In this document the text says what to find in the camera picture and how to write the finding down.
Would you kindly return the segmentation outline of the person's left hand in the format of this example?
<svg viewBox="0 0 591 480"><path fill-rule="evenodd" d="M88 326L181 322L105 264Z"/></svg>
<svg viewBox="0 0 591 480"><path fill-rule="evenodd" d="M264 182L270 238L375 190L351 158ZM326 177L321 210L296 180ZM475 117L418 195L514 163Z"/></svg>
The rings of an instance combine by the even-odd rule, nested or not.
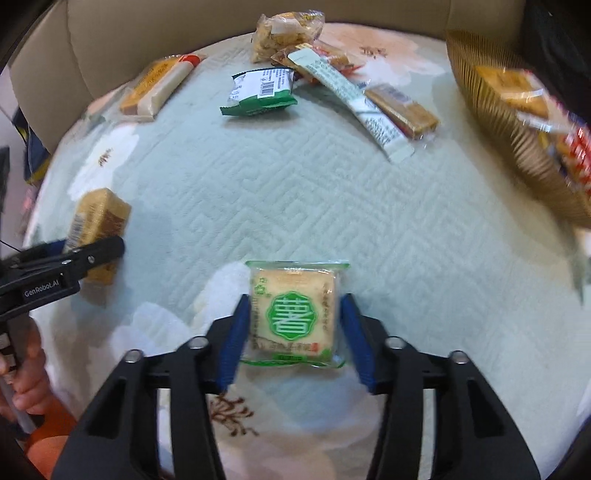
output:
<svg viewBox="0 0 591 480"><path fill-rule="evenodd" d="M54 399L45 368L46 355L38 326L32 318L28 319L26 327L24 358L10 383L13 390L12 404L19 412L44 416Z"/></svg>

